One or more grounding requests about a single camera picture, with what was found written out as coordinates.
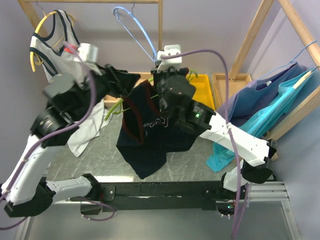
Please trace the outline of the green hanger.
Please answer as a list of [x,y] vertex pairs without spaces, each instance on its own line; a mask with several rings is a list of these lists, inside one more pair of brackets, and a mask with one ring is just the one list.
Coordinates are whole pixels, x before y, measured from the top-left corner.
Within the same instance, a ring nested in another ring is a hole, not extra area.
[[[134,87],[137,87],[142,82],[148,80],[151,84],[153,82],[153,75],[149,72],[132,72],[133,74],[140,74],[140,79],[135,83]],[[190,70],[186,75],[187,81],[190,83],[193,79],[199,79],[202,74]],[[109,110],[109,114],[120,114],[123,112],[122,108],[122,98],[115,98],[110,95],[106,95],[104,97],[104,107]]]

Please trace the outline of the navy tank top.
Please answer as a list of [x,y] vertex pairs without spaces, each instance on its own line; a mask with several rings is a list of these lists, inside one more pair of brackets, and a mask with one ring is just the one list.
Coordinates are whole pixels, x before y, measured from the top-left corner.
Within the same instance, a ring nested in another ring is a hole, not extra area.
[[124,97],[122,106],[116,147],[142,180],[167,162],[167,153],[188,151],[197,138],[179,129],[172,118],[161,116],[157,93],[148,80]]

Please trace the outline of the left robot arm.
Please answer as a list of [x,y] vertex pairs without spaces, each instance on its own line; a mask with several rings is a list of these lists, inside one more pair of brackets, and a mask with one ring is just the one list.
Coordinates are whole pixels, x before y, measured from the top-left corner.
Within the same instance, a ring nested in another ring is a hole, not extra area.
[[90,70],[82,84],[69,73],[51,79],[43,90],[46,109],[33,122],[18,164],[0,186],[0,198],[6,201],[4,210],[9,217],[34,217],[53,203],[70,198],[101,199],[101,184],[89,173],[57,182],[46,180],[44,173],[93,107],[107,95],[115,98],[129,95],[140,77],[138,73],[107,64],[99,72]]

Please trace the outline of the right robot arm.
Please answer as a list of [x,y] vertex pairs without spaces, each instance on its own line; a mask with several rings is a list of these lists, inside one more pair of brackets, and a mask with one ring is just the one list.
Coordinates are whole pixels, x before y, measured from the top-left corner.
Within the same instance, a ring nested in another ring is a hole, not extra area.
[[211,140],[234,152],[239,165],[225,173],[220,196],[231,199],[247,183],[263,184],[273,174],[269,163],[276,153],[274,140],[259,139],[225,119],[212,108],[193,99],[196,88],[181,69],[151,70],[159,97],[160,114],[173,120],[183,132]]

